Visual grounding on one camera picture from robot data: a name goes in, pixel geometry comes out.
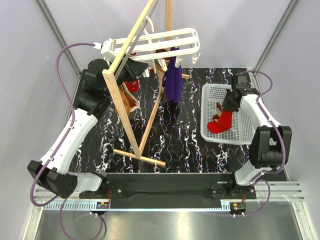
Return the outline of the purple sock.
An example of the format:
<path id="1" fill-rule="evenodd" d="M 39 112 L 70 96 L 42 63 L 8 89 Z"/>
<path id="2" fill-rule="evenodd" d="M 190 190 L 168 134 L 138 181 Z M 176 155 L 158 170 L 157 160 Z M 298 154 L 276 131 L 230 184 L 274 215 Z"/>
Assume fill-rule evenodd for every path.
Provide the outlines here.
<path id="1" fill-rule="evenodd" d="M 176 59 L 176 56 L 170 58 L 167 71 L 162 79 L 164 94 L 174 103 L 178 103 L 181 100 L 183 92 L 183 70 L 181 66 L 176 67 Z"/>

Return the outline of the red sock with cream cuff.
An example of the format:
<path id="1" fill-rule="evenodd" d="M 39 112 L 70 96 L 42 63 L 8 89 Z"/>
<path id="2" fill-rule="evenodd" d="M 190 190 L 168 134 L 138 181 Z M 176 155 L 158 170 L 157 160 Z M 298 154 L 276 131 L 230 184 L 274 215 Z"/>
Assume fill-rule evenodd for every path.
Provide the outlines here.
<path id="1" fill-rule="evenodd" d="M 139 79 L 135 79 L 134 81 L 125 81 L 125 85 L 130 93 L 136 93 L 139 90 Z"/>

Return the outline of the white plastic clip hanger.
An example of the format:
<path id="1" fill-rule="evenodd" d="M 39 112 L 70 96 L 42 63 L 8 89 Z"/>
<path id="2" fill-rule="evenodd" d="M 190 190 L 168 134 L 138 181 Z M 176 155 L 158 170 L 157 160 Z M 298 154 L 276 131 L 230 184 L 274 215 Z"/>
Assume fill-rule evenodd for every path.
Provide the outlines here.
<path id="1" fill-rule="evenodd" d="M 146 26 L 153 26 L 153 23 L 148 16 L 146 17 L 146 20 Z M 116 40 L 116 55 L 120 51 L 126 38 L 127 37 L 113 38 Z M 192 27 L 151 33 L 148 33 L 145 28 L 129 59 L 145 63 L 154 59 L 171 58 L 176 56 L 175 66 L 179 67 L 182 62 L 181 57 L 185 55 L 191 55 L 192 63 L 195 64 L 200 56 L 200 48 L 201 43 L 198 32 Z M 152 53 L 152 51 L 158 49 L 167 49 L 168 51 L 155 54 Z"/>

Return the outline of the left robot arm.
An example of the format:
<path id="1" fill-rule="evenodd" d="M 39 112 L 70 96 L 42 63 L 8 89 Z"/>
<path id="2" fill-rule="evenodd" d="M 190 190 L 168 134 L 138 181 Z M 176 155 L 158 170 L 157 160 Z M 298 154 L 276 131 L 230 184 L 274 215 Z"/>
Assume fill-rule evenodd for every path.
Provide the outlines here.
<path id="1" fill-rule="evenodd" d="M 111 95 L 103 77 L 109 64 L 98 58 L 82 71 L 85 87 L 75 99 L 74 112 L 57 140 L 38 161 L 31 160 L 27 170 L 38 185 L 57 197 L 66 199 L 74 192 L 90 191 L 103 198 L 108 186 L 99 173 L 71 172 L 72 159 L 90 130 L 111 104 Z"/>

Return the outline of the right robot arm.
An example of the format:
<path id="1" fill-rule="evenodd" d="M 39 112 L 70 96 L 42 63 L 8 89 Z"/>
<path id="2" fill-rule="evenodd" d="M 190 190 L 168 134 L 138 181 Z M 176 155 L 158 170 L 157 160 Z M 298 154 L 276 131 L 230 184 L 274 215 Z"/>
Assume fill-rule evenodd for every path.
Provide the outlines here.
<path id="1" fill-rule="evenodd" d="M 270 86 L 264 92 L 247 83 L 248 73 L 265 76 Z M 228 195 L 239 198 L 245 192 L 245 186 L 254 186 L 265 175 L 279 174 L 289 159 L 292 129 L 281 125 L 262 102 L 262 96 L 268 93 L 273 81 L 266 73 L 246 70 L 231 78 L 231 89 L 226 91 L 222 102 L 224 112 L 244 111 L 249 117 L 255 133 L 249 146 L 249 160 L 232 174 L 227 185 Z"/>

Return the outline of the orange sock with cream cuff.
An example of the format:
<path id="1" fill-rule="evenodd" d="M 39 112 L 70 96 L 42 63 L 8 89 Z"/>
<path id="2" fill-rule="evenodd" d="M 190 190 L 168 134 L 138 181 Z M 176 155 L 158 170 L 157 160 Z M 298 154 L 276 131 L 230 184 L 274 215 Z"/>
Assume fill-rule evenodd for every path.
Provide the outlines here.
<path id="1" fill-rule="evenodd" d="M 118 90 L 125 108 L 125 112 L 127 115 L 129 115 L 139 107 L 139 103 L 137 99 L 128 91 L 125 83 L 122 83 L 118 87 Z"/>

